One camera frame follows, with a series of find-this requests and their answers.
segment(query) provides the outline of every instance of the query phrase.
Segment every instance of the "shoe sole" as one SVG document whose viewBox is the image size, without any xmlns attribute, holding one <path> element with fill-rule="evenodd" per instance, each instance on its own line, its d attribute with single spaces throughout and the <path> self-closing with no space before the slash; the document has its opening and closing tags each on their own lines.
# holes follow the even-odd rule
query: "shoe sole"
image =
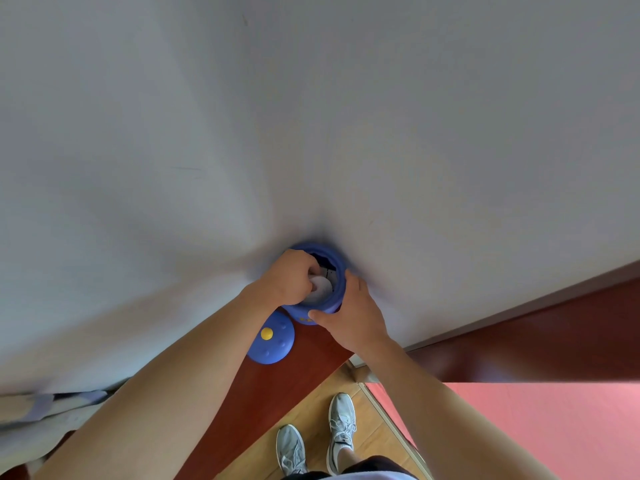
<svg viewBox="0 0 640 480">
<path fill-rule="evenodd" d="M 293 428 L 293 431 L 296 432 L 296 436 L 298 437 L 298 439 L 300 440 L 300 443 L 303 445 L 305 442 L 302 439 L 302 435 L 300 434 L 300 432 L 298 431 L 298 428 L 296 428 L 295 426 L 293 426 L 292 424 L 288 425 L 289 427 Z M 278 454 L 278 440 L 277 440 L 277 435 L 276 435 L 276 461 L 278 462 L 278 466 L 280 467 L 280 469 L 282 470 L 282 465 L 280 464 L 280 455 Z M 305 449 L 305 465 L 307 464 L 307 450 Z"/>
<path fill-rule="evenodd" d="M 327 421 L 329 421 L 329 431 L 331 431 L 331 410 L 333 409 L 333 402 L 335 401 L 335 398 L 338 397 L 338 395 L 334 395 L 333 399 L 331 400 L 331 404 L 329 404 L 329 413 L 327 414 L 328 418 Z M 353 407 L 353 416 L 355 417 L 356 411 L 356 407 Z M 329 460 L 331 459 L 331 442 L 329 442 L 329 448 L 326 449 L 326 471 L 329 472 L 329 475 L 331 475 L 332 477 L 336 477 L 338 475 L 340 475 L 340 473 L 333 473 L 331 466 L 329 464 Z"/>
</svg>

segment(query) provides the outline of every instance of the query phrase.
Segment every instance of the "gray sneaker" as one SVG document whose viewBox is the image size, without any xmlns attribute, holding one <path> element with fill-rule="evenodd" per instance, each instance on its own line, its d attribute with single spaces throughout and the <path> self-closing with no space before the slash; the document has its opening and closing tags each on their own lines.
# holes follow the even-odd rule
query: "gray sneaker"
<svg viewBox="0 0 640 480">
<path fill-rule="evenodd" d="M 356 432 L 356 409 L 348 394 L 341 392 L 333 396 L 329 406 L 329 428 L 331 442 L 326 452 L 326 468 L 331 475 L 338 475 L 338 465 L 333 458 L 335 447 L 343 444 L 353 450 L 353 434 Z"/>
<path fill-rule="evenodd" d="M 278 464 L 285 476 L 294 473 L 307 473 L 307 459 L 305 457 L 305 443 L 302 436 L 292 424 L 287 424 L 278 430 L 276 437 L 276 455 Z"/>
</svg>

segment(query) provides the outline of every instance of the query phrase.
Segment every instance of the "white sock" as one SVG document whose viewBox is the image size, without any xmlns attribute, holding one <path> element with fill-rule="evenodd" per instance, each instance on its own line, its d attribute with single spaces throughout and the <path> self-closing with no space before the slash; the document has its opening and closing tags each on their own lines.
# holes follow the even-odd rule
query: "white sock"
<svg viewBox="0 0 640 480">
<path fill-rule="evenodd" d="M 333 464 L 336 466 L 336 468 L 338 467 L 338 453 L 340 453 L 340 450 L 342 448 L 348 448 L 348 449 L 352 450 L 352 448 L 349 445 L 345 444 L 345 443 L 334 443 L 333 444 Z"/>
</svg>

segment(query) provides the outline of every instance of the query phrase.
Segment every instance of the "pink mat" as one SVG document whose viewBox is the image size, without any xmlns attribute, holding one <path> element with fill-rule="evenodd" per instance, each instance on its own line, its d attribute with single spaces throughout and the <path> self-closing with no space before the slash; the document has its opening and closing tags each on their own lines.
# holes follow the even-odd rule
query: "pink mat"
<svg viewBox="0 0 640 480">
<path fill-rule="evenodd" d="M 640 478 L 640 384 L 447 384 L 563 480 Z M 384 387 L 367 384 L 413 443 Z"/>
</svg>

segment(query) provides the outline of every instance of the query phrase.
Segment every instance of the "forearm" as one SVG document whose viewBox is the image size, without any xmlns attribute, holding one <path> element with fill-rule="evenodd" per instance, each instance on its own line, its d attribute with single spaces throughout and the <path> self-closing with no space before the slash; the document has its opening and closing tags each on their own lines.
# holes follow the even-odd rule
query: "forearm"
<svg viewBox="0 0 640 480">
<path fill-rule="evenodd" d="M 172 479 L 278 306 L 256 283 L 130 379 L 46 462 L 38 480 Z"/>
<path fill-rule="evenodd" d="M 436 479 L 556 478 L 391 339 L 361 356 L 382 382 Z"/>
</svg>

